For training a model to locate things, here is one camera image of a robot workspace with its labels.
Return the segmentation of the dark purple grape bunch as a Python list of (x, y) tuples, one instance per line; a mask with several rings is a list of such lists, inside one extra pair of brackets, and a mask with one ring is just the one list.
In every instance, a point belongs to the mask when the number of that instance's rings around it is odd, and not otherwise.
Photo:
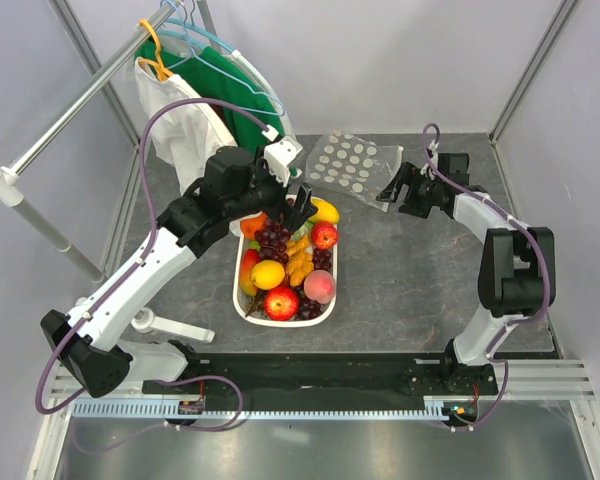
[(286, 264), (289, 260), (287, 243), (290, 239), (291, 234), (286, 228), (272, 220), (266, 220), (254, 235), (254, 241), (259, 245), (259, 258)]

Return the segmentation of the clear polka dot zip bag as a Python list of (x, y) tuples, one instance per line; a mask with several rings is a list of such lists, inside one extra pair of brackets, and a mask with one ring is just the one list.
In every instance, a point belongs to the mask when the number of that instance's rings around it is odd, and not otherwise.
[(305, 181), (347, 194), (386, 212), (389, 203), (377, 197), (389, 186), (402, 163), (402, 146), (379, 146), (352, 134), (323, 135), (309, 153)]

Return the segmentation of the pink peach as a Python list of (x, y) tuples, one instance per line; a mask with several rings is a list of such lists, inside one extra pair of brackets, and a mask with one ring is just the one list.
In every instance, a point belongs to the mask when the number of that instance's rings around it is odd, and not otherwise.
[(315, 270), (305, 278), (303, 289), (310, 300), (327, 304), (336, 295), (336, 281), (329, 272)]

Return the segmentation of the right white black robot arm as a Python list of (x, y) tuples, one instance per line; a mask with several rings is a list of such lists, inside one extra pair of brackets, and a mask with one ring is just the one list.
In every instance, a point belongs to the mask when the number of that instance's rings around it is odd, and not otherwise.
[(545, 316), (555, 299), (554, 234), (532, 227), (469, 182), (465, 153), (429, 155), (437, 165), (403, 162), (377, 199), (397, 203), (402, 213), (427, 218), (438, 208), (482, 244), (479, 306), (465, 330), (445, 347), (437, 364), (425, 366), (416, 387), (437, 393), (494, 395), (493, 356), (520, 324)]

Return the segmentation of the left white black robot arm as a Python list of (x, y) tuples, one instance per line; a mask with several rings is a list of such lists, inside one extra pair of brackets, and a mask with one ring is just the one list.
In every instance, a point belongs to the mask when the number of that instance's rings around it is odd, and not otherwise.
[(290, 167), (301, 150), (291, 137), (257, 154), (219, 148), (203, 176), (158, 216), (143, 244), (111, 278), (69, 312), (44, 316), (45, 337), (83, 391), (99, 398), (137, 380), (166, 382), (178, 393), (196, 388), (200, 371), (182, 343), (141, 344), (120, 337), (172, 278), (228, 235), (231, 222), (265, 213), (294, 232), (316, 213), (306, 185), (295, 203), (287, 201)]

